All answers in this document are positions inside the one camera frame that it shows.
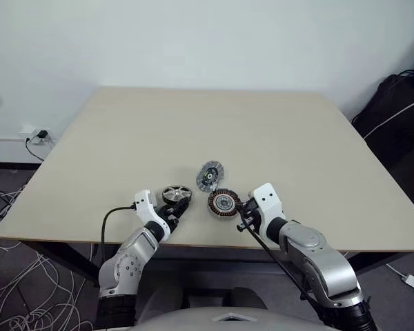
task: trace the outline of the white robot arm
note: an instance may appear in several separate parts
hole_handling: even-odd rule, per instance
[[[124,241],[115,256],[100,268],[97,330],[134,325],[135,301],[143,268],[157,251],[159,242],[167,240],[177,227],[178,218],[189,201],[183,198],[176,205],[165,205],[156,212],[157,202],[150,190],[135,195],[134,209],[144,227]]]
[[[350,263],[329,246],[322,233],[287,221],[270,183],[251,192],[240,214],[239,231],[247,229],[256,240],[255,232],[264,241],[279,244],[286,263],[277,262],[290,277],[298,274],[302,278],[303,286],[293,281],[326,325],[340,330],[377,329]]]

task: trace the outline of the metal disc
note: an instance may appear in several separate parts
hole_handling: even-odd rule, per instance
[[[175,205],[183,198],[192,198],[192,191],[190,188],[181,185],[168,186],[163,190],[163,201],[168,205]]]
[[[236,205],[241,200],[235,192],[220,188],[210,193],[208,197],[208,207],[216,217],[220,219],[230,219],[238,213]]]
[[[196,176],[196,185],[201,191],[212,192],[224,178],[224,167],[218,161],[205,163]]]

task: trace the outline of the copper coil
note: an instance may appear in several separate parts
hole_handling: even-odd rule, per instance
[[[236,205],[240,204],[241,200],[235,192],[220,188],[210,193],[208,197],[208,207],[215,216],[221,218],[231,218],[238,213]]]

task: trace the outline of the floor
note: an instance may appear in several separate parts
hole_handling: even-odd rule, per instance
[[[18,189],[33,171],[29,170],[0,170],[0,190],[12,192]],[[0,241],[0,245],[11,246],[13,241]],[[88,256],[90,245],[73,245],[82,254]],[[191,254],[202,254],[202,250]],[[20,273],[27,265],[37,258],[35,251],[21,244],[9,252],[0,250],[0,288]],[[65,268],[53,263],[59,271],[60,285],[71,288],[71,274]],[[393,266],[403,273],[414,275],[414,253],[394,261]],[[81,285],[82,278],[73,275],[75,290]],[[366,296],[371,296],[371,310],[376,324],[385,331],[406,330],[414,331],[414,290],[403,284],[400,278],[386,267],[379,267],[360,275],[359,283]],[[184,284],[186,287],[197,288],[234,288],[236,286],[251,288],[265,301],[268,309],[273,312],[290,314],[303,319],[318,321],[307,303],[299,300],[299,293],[292,283],[282,274],[243,274],[230,272],[159,272],[146,270],[139,286],[138,311],[144,306],[146,298],[153,289],[163,284]],[[25,276],[9,295],[3,305],[1,321],[16,314],[25,314],[35,309],[45,301],[54,288],[53,283],[41,268],[33,270]],[[50,307],[64,303],[68,295],[57,290],[45,304]],[[93,321],[97,307],[98,289],[86,282],[77,301],[81,320]],[[215,298],[193,298],[192,306],[213,305],[218,302]],[[69,324],[72,328],[78,323],[75,314]],[[0,330],[9,330],[10,326],[3,324]],[[81,330],[89,330],[83,325]]]

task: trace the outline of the beige tabletop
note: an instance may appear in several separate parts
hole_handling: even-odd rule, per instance
[[[220,187],[241,198],[271,182],[287,218],[324,233],[338,250],[414,250],[414,205],[343,114],[315,93],[101,88],[66,130],[7,217],[0,237],[99,242],[112,208],[137,191],[193,190],[167,243],[258,248],[219,220],[195,177],[218,160]],[[135,212],[110,216],[107,242],[141,225]]]

